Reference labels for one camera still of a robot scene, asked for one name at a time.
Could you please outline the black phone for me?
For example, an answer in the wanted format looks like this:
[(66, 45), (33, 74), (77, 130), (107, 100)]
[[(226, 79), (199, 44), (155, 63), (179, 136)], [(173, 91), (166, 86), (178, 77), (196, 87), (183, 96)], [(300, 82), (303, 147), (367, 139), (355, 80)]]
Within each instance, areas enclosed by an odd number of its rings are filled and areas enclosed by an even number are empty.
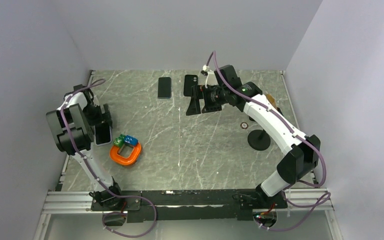
[(112, 127), (107, 122), (94, 126), (94, 142), (97, 146), (112, 143)]

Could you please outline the blue phone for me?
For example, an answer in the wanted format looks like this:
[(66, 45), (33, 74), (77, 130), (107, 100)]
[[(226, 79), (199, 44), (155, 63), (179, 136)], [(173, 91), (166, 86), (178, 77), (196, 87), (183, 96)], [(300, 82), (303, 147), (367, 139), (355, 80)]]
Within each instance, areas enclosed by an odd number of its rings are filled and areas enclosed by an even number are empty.
[(172, 79), (170, 77), (160, 77), (157, 86), (158, 99), (170, 99), (172, 96)]

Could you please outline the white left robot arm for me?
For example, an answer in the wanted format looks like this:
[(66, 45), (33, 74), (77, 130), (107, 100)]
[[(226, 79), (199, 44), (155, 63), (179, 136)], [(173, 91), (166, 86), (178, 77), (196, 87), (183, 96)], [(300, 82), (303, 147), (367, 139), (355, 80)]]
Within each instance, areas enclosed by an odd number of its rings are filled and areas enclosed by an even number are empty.
[(100, 105), (91, 86), (79, 84), (45, 117), (58, 150), (75, 159), (89, 177), (93, 202), (102, 208), (119, 209), (124, 203), (120, 187), (94, 153), (94, 147), (112, 142), (113, 119), (108, 104)]

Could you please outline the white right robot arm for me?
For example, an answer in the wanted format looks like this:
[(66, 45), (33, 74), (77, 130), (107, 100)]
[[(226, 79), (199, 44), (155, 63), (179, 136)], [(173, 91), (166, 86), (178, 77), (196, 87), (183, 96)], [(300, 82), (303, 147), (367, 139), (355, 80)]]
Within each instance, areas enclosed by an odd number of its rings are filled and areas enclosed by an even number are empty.
[(256, 203), (268, 208), (279, 192), (299, 182), (318, 165), (320, 140), (291, 124), (255, 83), (242, 83), (232, 65), (214, 71), (205, 65), (201, 73), (207, 79), (215, 79), (216, 84), (200, 85), (197, 76), (185, 76), (183, 94), (190, 98), (186, 115), (219, 112), (229, 104), (260, 125), (260, 130), (248, 134), (248, 144), (253, 149), (263, 151), (273, 140), (283, 154), (275, 171), (256, 188)]

